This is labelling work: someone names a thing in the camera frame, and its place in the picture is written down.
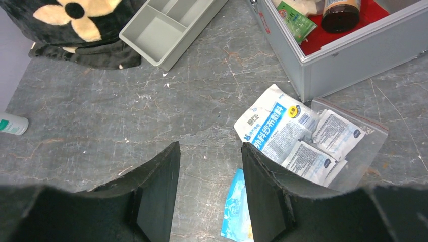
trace white spray bottle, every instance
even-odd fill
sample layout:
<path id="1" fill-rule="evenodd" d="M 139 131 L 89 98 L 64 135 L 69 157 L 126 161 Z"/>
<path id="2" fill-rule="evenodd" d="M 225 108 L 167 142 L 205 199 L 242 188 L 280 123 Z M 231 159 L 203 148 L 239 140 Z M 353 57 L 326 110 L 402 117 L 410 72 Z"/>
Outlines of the white spray bottle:
<path id="1" fill-rule="evenodd" d="M 28 119 L 0 112 L 0 132 L 21 135 L 28 128 Z"/>

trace gray marble floor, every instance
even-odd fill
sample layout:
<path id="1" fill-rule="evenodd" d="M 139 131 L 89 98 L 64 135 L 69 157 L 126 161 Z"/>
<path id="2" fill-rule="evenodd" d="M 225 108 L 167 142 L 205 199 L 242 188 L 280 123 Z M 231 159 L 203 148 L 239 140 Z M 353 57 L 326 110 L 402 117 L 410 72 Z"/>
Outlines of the gray marble floor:
<path id="1" fill-rule="evenodd" d="M 242 167 L 232 126 L 273 83 L 296 97 L 252 14 L 229 1 L 166 76 L 148 63 L 102 71 L 33 59 L 8 107 L 31 124 L 0 134 L 0 183 L 91 189 L 179 140 L 171 241 L 226 241 L 224 202 Z M 390 128 L 362 184 L 428 180 L 427 70 L 427 57 L 415 59 L 328 97 Z"/>

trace beige flower print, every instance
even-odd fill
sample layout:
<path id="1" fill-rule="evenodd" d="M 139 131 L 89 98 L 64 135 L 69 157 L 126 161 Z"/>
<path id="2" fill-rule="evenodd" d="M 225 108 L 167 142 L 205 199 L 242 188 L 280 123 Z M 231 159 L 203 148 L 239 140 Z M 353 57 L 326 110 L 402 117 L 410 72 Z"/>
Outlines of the beige flower print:
<path id="1" fill-rule="evenodd" d="M 86 42 L 101 40 L 97 26 L 89 17 L 107 15 L 116 8 L 121 0 L 57 0 L 61 5 L 45 5 L 33 14 L 33 17 L 47 24 L 71 26 L 80 38 Z"/>

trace brown glass bottle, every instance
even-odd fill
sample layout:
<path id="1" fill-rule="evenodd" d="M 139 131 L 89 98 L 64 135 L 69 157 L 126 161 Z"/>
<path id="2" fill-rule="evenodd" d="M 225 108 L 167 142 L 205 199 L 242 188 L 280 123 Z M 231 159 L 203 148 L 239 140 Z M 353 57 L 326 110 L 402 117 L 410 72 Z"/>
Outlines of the brown glass bottle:
<path id="1" fill-rule="evenodd" d="M 322 28 L 328 33 L 352 30 L 360 21 L 361 0 L 326 0 Z"/>

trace tray compartment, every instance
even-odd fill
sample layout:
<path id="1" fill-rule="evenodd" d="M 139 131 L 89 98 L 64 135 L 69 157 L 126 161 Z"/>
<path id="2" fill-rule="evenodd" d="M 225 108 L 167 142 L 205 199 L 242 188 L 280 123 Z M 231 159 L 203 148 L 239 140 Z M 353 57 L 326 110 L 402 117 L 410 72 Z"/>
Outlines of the tray compartment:
<path id="1" fill-rule="evenodd" d="M 167 15 L 184 26 L 190 26 L 212 0 L 178 0 Z"/>
<path id="2" fill-rule="evenodd" d="M 159 62 L 180 40 L 186 27 L 157 9 L 146 6 L 123 32 L 140 51 Z"/>
<path id="3" fill-rule="evenodd" d="M 177 2 L 177 0 L 152 0 L 149 1 L 149 6 L 154 7 L 159 10 L 163 14 L 167 14 L 167 12 L 172 8 L 172 6 Z"/>

